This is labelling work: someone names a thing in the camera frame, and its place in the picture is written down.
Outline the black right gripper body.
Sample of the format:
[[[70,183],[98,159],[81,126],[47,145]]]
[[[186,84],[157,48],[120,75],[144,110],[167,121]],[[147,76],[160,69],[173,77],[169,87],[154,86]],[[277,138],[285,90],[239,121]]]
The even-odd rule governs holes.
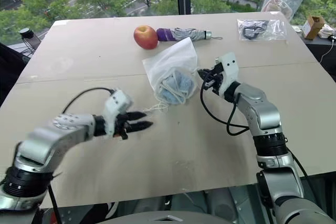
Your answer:
[[[208,90],[211,89],[213,93],[215,93],[216,95],[219,95],[219,88],[223,82],[223,65],[222,63],[218,63],[216,64],[213,68],[212,68],[213,72],[212,74],[208,74],[211,76],[211,81],[209,83],[205,83],[204,84],[204,89]]]

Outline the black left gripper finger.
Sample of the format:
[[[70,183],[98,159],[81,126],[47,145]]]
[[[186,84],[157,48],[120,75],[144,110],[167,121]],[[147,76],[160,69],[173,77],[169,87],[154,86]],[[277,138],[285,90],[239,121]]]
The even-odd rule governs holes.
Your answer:
[[[127,112],[126,116],[128,120],[139,120],[146,117],[146,113],[140,111]]]
[[[129,123],[128,132],[143,131],[153,125],[151,121],[138,121],[136,123]]]

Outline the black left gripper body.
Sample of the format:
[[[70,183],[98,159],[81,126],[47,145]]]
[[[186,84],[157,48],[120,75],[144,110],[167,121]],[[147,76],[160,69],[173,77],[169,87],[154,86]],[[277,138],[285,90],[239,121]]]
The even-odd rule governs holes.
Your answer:
[[[130,119],[130,112],[117,115],[114,124],[114,137],[121,137],[123,140],[128,139],[126,128],[129,119]]]

